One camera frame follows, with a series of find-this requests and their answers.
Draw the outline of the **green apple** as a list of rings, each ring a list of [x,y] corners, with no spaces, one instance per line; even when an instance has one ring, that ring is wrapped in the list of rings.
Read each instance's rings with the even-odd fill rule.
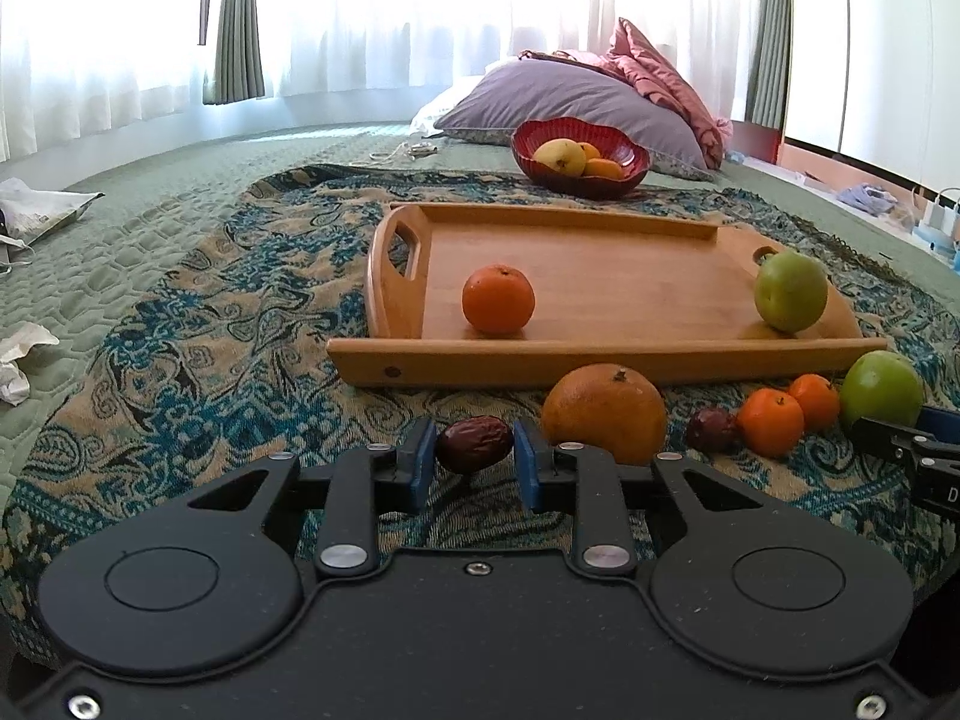
[[[839,403],[846,426],[869,418],[913,427],[924,405],[924,385],[907,358],[876,349],[862,355],[846,372]]]
[[[766,325],[781,333],[802,332],[820,320],[827,302],[827,273],[816,260],[781,250],[761,261],[754,303]]]

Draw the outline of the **small tangerine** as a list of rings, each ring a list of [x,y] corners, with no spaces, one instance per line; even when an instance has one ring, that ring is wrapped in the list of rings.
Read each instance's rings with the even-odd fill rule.
[[[838,390],[818,374],[802,374],[789,385],[788,394],[799,403],[807,433],[822,433],[838,421]]]
[[[804,411],[793,395],[776,388],[755,390],[737,411],[743,444],[766,458],[788,455],[804,436]]]

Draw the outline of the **large dull brown orange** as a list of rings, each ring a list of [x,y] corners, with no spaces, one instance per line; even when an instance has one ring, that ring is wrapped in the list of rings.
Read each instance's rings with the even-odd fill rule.
[[[594,445],[620,465],[649,465],[664,448],[667,411],[659,390],[640,372],[610,362],[591,364],[553,385],[540,431],[553,445]]]

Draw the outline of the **red date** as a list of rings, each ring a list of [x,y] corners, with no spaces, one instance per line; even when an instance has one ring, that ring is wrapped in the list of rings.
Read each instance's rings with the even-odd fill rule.
[[[701,408],[686,423],[685,444],[702,454],[730,454],[742,449],[742,429],[736,413],[720,406]]]
[[[475,473],[505,460],[514,445],[512,429],[496,416],[474,416],[446,427],[436,442],[436,461],[448,473]]]

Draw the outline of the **bright orange mandarin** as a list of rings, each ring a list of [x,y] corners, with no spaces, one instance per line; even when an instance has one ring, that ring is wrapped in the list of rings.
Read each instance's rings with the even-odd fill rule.
[[[460,307],[477,332],[492,337],[512,335],[521,332],[534,316],[534,288],[514,266],[482,266],[462,286]]]

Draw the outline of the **blue cloth on floor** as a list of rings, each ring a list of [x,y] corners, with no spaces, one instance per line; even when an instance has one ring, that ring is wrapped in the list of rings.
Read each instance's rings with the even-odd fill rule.
[[[898,205],[896,198],[888,190],[872,184],[857,184],[843,188],[836,194],[836,198],[843,205],[867,213],[874,218],[888,215]]]

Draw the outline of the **green curtain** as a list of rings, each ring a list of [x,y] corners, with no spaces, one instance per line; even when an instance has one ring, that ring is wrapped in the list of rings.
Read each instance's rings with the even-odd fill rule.
[[[745,120],[781,132],[788,99],[793,0],[758,0],[758,4]]]
[[[257,0],[200,0],[199,44],[213,41],[203,102],[224,106],[265,94]]]

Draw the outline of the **orange in bowl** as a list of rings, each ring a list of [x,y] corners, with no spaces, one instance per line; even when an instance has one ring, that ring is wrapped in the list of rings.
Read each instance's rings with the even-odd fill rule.
[[[583,171],[584,177],[599,177],[606,181],[621,181],[625,177],[625,170],[620,163],[605,158],[590,158],[586,161]]]
[[[579,146],[584,151],[586,160],[598,160],[601,157],[601,152],[594,145],[586,142],[579,142]]]

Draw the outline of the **crumpled white paper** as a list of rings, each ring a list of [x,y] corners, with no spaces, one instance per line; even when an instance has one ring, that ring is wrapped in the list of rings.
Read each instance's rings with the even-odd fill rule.
[[[18,406],[31,394],[28,376],[21,366],[34,348],[59,346],[60,340],[46,327],[26,322],[0,343],[0,398]]]

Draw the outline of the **green quilted bedspread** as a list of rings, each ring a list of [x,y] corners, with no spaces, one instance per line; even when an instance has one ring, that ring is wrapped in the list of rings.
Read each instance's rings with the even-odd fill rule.
[[[448,138],[436,140],[433,156],[414,160],[405,148],[418,140],[404,124],[291,130],[186,146],[78,182],[78,190],[96,193],[96,202],[36,242],[31,262],[2,278],[2,332],[34,322],[59,340],[29,353],[31,397],[2,410],[2,488],[13,489],[39,429],[82,380],[104,335],[236,210],[249,185],[319,163],[483,172],[516,167],[504,146]]]

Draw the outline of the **white plastic bag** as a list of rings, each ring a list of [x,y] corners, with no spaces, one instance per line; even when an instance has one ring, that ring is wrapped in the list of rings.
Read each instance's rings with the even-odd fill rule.
[[[36,190],[11,177],[0,184],[3,244],[32,245],[57,227],[78,220],[101,192]]]

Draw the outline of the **green curtain left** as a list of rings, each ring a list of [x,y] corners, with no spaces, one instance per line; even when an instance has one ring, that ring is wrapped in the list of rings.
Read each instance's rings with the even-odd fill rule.
[[[200,0],[199,44],[213,41],[203,102],[224,106],[265,94],[257,0]]]

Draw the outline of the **pink blanket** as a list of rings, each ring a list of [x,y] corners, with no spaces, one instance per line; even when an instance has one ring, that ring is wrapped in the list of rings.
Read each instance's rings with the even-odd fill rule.
[[[554,50],[523,50],[521,60],[547,60],[587,67],[628,83],[656,106],[679,114],[697,138],[709,169],[719,169],[731,143],[734,127],[729,119],[715,117],[690,83],[656,49],[630,20],[619,18],[604,54]]]

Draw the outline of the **white sheer curtain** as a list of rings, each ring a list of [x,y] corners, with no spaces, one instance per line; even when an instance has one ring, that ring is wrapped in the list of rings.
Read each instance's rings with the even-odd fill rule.
[[[257,0],[265,94],[448,86],[523,50],[601,54],[619,18],[736,117],[758,0]],[[2,154],[206,107],[200,0],[2,0]]]

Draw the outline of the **red wooden bed frame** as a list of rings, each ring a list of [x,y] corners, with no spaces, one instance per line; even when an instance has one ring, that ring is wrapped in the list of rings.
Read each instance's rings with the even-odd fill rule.
[[[732,121],[732,137],[727,149],[768,164],[779,163],[782,132],[754,122]]]

